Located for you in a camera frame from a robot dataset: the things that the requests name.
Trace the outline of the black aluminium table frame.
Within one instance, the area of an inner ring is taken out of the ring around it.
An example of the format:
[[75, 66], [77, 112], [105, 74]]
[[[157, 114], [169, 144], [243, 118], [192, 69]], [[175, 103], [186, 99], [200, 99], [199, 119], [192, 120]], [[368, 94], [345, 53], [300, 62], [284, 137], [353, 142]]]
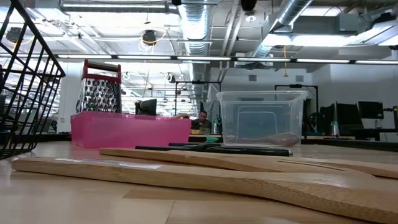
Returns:
[[[326, 139], [318, 139], [316, 137], [322, 136], [307, 136], [301, 140], [301, 145], [326, 145], [326, 146], [336, 146], [336, 147], [350, 147], [350, 148], [358, 148], [358, 149], [369, 149], [376, 151], [389, 151], [389, 152], [398, 152], [398, 142], [380, 142], [380, 141], [360, 141], [360, 140], [350, 140], [343, 138], [326, 138]], [[22, 136], [13, 137], [12, 141], [15, 143], [22, 143], [24, 141], [28, 141], [31, 136], [23, 134]], [[71, 141], [70, 134], [42, 134], [37, 137], [34, 136], [34, 139], [37, 142], [50, 142], [50, 141]], [[204, 135], [192, 135], [189, 137], [188, 142], [204, 142]], [[6, 142], [6, 134], [0, 133], [0, 144], [5, 144]]]

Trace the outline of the ceiling light strip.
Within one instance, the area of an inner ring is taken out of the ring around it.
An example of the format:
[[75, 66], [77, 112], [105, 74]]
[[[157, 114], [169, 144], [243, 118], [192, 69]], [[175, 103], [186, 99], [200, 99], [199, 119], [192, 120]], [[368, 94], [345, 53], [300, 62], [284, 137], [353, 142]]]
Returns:
[[84, 55], [58, 54], [61, 59], [112, 59], [112, 60], [176, 60], [188, 62], [261, 62], [261, 63], [319, 63], [350, 65], [398, 65], [398, 60], [358, 60], [358, 59], [320, 59], [320, 58], [279, 58], [279, 57], [207, 57], [176, 55]]

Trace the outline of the person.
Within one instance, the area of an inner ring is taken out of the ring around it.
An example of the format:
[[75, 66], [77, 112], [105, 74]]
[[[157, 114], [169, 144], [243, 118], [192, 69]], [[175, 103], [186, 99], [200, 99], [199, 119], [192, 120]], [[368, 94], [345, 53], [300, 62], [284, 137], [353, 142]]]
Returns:
[[200, 111], [197, 119], [192, 120], [191, 129], [211, 129], [211, 121], [207, 119], [208, 113], [206, 111]]

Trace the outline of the black-handled steel knife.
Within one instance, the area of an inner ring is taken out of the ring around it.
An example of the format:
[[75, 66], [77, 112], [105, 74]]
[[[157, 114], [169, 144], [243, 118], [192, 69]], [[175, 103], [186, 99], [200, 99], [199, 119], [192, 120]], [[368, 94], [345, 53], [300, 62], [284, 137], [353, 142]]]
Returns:
[[204, 151], [212, 153], [221, 153], [221, 154], [245, 154], [245, 155], [282, 156], [282, 157], [293, 156], [292, 151], [288, 149], [211, 147], [205, 149]]

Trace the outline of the large black-handled knife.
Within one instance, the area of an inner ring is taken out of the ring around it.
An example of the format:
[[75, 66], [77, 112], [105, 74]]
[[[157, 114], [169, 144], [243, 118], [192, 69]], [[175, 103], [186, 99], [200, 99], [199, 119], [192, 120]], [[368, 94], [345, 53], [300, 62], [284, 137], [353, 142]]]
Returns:
[[214, 152], [214, 153], [230, 153], [237, 154], [240, 149], [228, 149], [222, 147], [210, 147], [207, 145], [196, 145], [196, 146], [136, 146], [136, 149], [140, 150], [154, 150], [154, 151], [193, 151], [193, 152]]

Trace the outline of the silver ventilation duct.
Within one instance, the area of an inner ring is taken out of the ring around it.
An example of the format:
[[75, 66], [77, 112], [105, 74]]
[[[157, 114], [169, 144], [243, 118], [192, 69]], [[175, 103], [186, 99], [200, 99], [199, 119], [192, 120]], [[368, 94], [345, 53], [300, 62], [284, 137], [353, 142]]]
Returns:
[[306, 10], [313, 0], [283, 0], [277, 12], [266, 17], [262, 26], [260, 44], [251, 52], [250, 57], [264, 58], [277, 43], [272, 42], [271, 35], [278, 29], [291, 32], [294, 22]]
[[[190, 3], [182, 3], [178, 6], [181, 17], [181, 30], [184, 40], [185, 51], [188, 56], [204, 57], [209, 55], [209, 44], [206, 43], [210, 36], [210, 6], [208, 0], [188, 0]], [[208, 78], [209, 64], [204, 62], [192, 62], [189, 67], [191, 81], [203, 81]], [[201, 108], [203, 101], [203, 90], [206, 90], [204, 84], [193, 84], [193, 95], [195, 97], [195, 106], [197, 113]]]

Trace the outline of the clear plastic container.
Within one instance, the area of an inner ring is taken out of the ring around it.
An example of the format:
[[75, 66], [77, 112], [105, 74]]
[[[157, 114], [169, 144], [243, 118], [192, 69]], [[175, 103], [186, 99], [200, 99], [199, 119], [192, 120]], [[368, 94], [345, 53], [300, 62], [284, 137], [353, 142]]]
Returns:
[[302, 90], [217, 93], [223, 143], [231, 146], [276, 146], [236, 144], [231, 142], [231, 139], [260, 138], [286, 132], [302, 138], [303, 105], [307, 96], [308, 93]]

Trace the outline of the red box grater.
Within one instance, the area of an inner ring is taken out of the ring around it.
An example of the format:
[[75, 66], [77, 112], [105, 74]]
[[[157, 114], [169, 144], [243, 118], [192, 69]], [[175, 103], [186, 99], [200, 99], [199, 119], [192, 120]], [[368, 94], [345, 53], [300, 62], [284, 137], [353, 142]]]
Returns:
[[85, 59], [76, 112], [121, 113], [121, 66]]

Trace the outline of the labelled wooden fork spatula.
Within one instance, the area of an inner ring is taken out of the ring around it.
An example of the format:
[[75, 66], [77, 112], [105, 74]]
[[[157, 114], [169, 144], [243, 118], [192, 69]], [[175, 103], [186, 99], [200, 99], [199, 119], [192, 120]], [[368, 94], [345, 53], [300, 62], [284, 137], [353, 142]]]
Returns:
[[28, 157], [17, 171], [250, 195], [344, 217], [398, 224], [398, 182], [352, 175], [243, 172], [95, 159]]

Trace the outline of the black computer monitor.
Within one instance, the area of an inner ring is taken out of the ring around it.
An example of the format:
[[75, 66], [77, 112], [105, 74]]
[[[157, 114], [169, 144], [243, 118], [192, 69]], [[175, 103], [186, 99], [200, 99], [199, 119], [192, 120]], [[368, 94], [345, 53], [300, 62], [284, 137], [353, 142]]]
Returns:
[[352, 130], [363, 129], [357, 104], [337, 103], [336, 117], [341, 134], [348, 134]]
[[320, 108], [319, 128], [326, 136], [331, 136], [331, 123], [335, 120], [335, 104]]
[[135, 114], [156, 116], [157, 115], [157, 113], [156, 113], [157, 100], [150, 99], [150, 100], [145, 100], [145, 101], [141, 101], [141, 100], [136, 101], [135, 109], [136, 109]]
[[359, 114], [362, 119], [383, 119], [384, 107], [381, 102], [359, 101]]

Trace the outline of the flat wooden spatula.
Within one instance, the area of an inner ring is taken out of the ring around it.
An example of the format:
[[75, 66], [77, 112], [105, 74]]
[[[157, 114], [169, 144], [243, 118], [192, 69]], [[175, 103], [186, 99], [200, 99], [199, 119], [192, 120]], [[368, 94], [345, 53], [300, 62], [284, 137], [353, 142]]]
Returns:
[[344, 159], [317, 159], [306, 157], [280, 157], [283, 161], [307, 162], [312, 164], [326, 164], [344, 167], [365, 172], [376, 177], [398, 179], [398, 164], [386, 164], [380, 162], [351, 161]]

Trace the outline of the pink plastic container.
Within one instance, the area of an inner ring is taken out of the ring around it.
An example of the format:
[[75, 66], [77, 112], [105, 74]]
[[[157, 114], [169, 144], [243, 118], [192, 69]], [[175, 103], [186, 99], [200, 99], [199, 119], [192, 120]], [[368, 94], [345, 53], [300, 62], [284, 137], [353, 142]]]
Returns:
[[191, 120], [161, 116], [83, 111], [71, 116], [72, 143], [99, 149], [187, 143]]

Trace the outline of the slim all-black knife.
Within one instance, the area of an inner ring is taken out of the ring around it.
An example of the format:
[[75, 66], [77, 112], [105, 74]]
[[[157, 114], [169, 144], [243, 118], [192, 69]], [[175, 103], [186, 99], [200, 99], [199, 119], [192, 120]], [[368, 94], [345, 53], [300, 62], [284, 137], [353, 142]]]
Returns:
[[220, 143], [208, 143], [208, 142], [188, 142], [188, 143], [169, 143], [169, 146], [173, 147], [195, 147], [195, 146], [203, 146], [203, 147], [220, 147], [223, 146]]

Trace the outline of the black desk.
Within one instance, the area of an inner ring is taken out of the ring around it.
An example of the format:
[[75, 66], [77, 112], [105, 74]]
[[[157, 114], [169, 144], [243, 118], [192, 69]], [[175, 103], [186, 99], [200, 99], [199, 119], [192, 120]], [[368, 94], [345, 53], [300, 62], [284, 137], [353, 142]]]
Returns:
[[339, 127], [339, 136], [354, 136], [355, 140], [366, 140], [373, 138], [380, 141], [381, 133], [398, 133], [395, 128], [359, 128], [341, 126]]

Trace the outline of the labelled slotted wooden spatula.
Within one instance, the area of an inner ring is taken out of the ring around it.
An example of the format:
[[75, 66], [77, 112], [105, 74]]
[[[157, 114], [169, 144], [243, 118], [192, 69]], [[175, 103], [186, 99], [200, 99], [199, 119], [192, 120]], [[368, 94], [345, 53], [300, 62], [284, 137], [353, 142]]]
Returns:
[[101, 155], [128, 157], [134, 159], [148, 159], [196, 166], [213, 167], [218, 169], [237, 170], [245, 172], [288, 172], [288, 173], [317, 173], [336, 174], [350, 177], [369, 177], [373, 175], [354, 169], [329, 166], [317, 163], [295, 162], [278, 158], [261, 157], [229, 157], [226, 155], [207, 156], [204, 153], [165, 152], [140, 149], [111, 149], [102, 148]]

